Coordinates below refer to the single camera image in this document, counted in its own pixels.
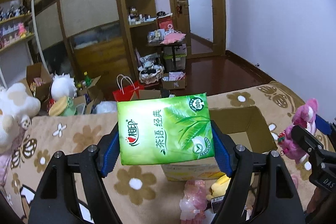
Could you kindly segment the pink bear plush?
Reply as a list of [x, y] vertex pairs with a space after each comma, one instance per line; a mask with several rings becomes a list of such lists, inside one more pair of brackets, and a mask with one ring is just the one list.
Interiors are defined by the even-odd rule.
[[315, 136], [317, 112], [318, 101], [315, 98], [307, 100], [296, 110], [291, 124], [278, 135], [278, 146], [284, 155], [296, 164], [303, 162], [307, 156], [306, 151], [299, 146], [299, 138], [308, 134]]

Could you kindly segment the yellow dog plush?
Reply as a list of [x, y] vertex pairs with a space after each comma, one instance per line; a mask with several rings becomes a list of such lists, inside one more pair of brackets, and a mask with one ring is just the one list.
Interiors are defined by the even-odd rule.
[[207, 200], [224, 196], [230, 184], [230, 178], [225, 174], [217, 179], [210, 187], [210, 194], [207, 195]]

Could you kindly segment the green tissue pack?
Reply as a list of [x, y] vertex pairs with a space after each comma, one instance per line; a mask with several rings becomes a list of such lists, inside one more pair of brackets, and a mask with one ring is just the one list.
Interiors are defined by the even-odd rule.
[[213, 157], [204, 93], [117, 103], [122, 165], [156, 165]]

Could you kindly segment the pink white plush toy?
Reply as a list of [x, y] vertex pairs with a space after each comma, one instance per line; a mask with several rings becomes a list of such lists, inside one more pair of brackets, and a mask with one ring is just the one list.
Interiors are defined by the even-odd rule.
[[188, 180], [179, 202], [181, 223], [203, 223], [206, 219], [207, 189], [203, 180]]

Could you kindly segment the open cardboard box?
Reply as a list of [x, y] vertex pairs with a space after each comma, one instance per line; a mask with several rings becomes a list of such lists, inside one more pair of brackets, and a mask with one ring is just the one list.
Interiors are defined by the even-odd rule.
[[[277, 149], [265, 118], [256, 106], [211, 109], [210, 118], [222, 133], [252, 152], [267, 153]], [[161, 167], [169, 181], [214, 180], [224, 175], [213, 157]]]

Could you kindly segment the green frog burger plush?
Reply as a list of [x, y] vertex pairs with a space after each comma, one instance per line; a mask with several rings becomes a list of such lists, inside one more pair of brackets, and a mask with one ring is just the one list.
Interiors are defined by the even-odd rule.
[[76, 107], [72, 98], [64, 96], [56, 101], [49, 110], [49, 116], [73, 116], [76, 114]]

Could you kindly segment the red paper bag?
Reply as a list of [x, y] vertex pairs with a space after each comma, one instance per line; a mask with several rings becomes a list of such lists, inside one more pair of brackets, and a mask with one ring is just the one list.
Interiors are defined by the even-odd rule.
[[131, 100], [133, 94], [139, 95], [139, 91], [144, 89], [139, 81], [133, 82], [129, 76], [119, 74], [116, 77], [118, 89], [113, 91], [114, 100], [117, 102]]

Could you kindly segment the white round plush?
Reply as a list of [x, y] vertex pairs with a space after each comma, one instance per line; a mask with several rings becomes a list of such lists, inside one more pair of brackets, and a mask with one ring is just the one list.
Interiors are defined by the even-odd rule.
[[74, 78], [70, 74], [54, 75], [51, 85], [51, 97], [54, 101], [60, 100], [62, 97], [74, 99], [77, 96], [77, 88]]

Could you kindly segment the small cardboard box floor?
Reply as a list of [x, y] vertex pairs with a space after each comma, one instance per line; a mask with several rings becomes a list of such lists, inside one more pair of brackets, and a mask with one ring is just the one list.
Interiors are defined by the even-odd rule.
[[186, 87], [185, 72], [164, 73], [162, 77], [162, 86], [167, 90], [179, 90]]

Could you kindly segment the lace basket with plush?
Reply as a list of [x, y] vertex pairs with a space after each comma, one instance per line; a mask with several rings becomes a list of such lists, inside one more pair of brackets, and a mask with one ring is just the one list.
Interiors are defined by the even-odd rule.
[[153, 84], [158, 82], [164, 73], [164, 66], [161, 64], [159, 54], [152, 53], [144, 57], [139, 58], [138, 72], [139, 81], [142, 84]]

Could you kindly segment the brown cardboard box left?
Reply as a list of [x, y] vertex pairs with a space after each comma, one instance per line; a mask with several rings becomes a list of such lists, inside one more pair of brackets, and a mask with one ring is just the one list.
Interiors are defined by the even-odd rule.
[[29, 95], [44, 102], [49, 97], [52, 78], [42, 63], [36, 63], [26, 67], [26, 77], [21, 83]]

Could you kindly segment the small black side table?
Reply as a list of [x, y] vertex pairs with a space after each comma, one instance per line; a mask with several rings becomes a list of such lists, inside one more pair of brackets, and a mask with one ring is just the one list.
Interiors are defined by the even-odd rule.
[[184, 71], [186, 69], [187, 45], [184, 40], [167, 45], [152, 42], [147, 43], [146, 46], [161, 49], [163, 62], [168, 72]]

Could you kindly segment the pink cloth on table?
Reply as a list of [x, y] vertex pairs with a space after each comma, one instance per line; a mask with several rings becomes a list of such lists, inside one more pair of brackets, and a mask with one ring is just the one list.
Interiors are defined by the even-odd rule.
[[167, 34], [163, 41], [160, 42], [162, 45], [170, 45], [177, 42], [181, 42], [185, 38], [186, 34], [180, 32], [174, 32]]

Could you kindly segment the white wooden toy shelf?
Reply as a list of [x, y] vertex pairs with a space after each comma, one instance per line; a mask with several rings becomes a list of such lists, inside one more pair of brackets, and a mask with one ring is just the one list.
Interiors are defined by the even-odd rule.
[[34, 0], [1, 0], [1, 85], [5, 88], [25, 75], [27, 65], [34, 64], [31, 43], [36, 43], [46, 68]]

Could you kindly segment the wooden corner shelf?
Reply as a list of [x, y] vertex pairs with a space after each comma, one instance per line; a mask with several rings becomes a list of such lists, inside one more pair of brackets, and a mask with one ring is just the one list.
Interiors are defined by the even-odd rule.
[[137, 54], [145, 56], [154, 50], [147, 45], [147, 33], [158, 26], [155, 0], [118, 0], [121, 22], [125, 30], [126, 52], [130, 71], [138, 78]]

